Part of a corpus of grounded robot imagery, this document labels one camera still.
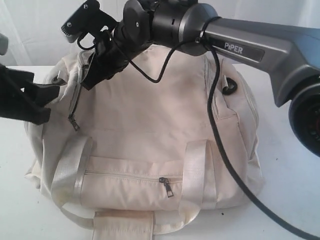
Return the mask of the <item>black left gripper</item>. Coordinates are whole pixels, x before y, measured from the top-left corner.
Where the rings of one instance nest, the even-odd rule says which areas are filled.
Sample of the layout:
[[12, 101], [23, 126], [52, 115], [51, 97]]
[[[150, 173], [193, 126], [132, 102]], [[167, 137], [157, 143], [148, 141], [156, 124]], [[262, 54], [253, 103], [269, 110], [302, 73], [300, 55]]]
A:
[[35, 74], [0, 65], [0, 116], [42, 125], [50, 120], [47, 104], [55, 100], [63, 85], [33, 83]]

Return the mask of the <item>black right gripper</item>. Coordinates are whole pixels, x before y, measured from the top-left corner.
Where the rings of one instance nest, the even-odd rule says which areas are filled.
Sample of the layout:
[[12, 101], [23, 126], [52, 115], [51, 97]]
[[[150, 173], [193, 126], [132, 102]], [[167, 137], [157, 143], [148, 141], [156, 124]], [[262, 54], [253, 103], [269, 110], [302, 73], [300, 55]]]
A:
[[104, 33], [104, 42], [98, 44], [94, 53], [92, 67], [87, 71], [82, 86], [91, 90], [110, 75], [123, 71], [137, 56], [137, 46], [130, 39], [124, 27], [116, 27], [112, 34]]

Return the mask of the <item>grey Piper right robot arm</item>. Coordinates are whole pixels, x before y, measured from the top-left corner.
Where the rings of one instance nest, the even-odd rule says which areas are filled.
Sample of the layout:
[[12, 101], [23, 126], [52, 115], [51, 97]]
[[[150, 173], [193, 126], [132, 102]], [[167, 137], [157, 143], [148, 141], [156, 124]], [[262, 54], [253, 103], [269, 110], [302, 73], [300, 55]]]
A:
[[298, 140], [320, 153], [320, 31], [219, 17], [196, 0], [129, 0], [123, 19], [95, 43], [82, 85], [121, 72], [151, 44], [200, 56], [210, 50], [267, 73], [275, 105], [290, 102]]

